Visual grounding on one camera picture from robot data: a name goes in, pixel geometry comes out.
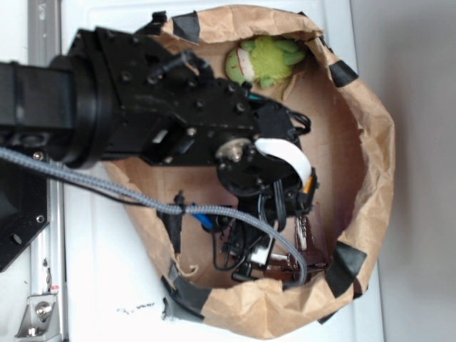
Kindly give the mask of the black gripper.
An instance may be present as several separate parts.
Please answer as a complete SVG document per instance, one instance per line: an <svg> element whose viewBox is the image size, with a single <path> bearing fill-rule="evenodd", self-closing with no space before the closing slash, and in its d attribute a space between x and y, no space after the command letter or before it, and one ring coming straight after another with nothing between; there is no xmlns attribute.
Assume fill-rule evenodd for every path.
<svg viewBox="0 0 456 342"><path fill-rule="evenodd" d="M298 172L287 151L303 158L299 136L310 131L311 121L279 103L257 108L254 117L261 136L254 142L242 140L237 152L222 157L217 169L220 182L238 199L238 209L271 225L264 232L240 219L217 216L221 230L230 231L222 251L233 264L218 270L231 271L238 282L252 281L252 271L266 269L275 236L285 229L288 218L307 214L313 208L318 187L315 170L309 164Z"/></svg>

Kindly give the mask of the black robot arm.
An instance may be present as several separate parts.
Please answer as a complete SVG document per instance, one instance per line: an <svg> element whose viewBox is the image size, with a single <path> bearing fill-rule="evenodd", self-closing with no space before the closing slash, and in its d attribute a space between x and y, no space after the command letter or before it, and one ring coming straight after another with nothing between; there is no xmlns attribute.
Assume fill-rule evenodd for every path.
<svg viewBox="0 0 456 342"><path fill-rule="evenodd" d="M150 207L171 237L190 214L210 233L229 230L218 265L235 281L266 269L289 217L308 214L317 178L299 138L310 119L218 78L186 50L170 53L142 34L77 33L46 68L1 64L1 159L78 187ZM215 166L237 208L164 204L79 173L101 160L139 157L152 166Z"/></svg>

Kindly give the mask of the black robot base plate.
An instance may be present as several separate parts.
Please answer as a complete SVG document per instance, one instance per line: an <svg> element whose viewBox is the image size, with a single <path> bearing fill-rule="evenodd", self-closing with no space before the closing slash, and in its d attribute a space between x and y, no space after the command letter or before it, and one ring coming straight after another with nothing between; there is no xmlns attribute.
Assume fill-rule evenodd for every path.
<svg viewBox="0 0 456 342"><path fill-rule="evenodd" d="M48 180L1 161L1 271L6 271L48 224Z"/></svg>

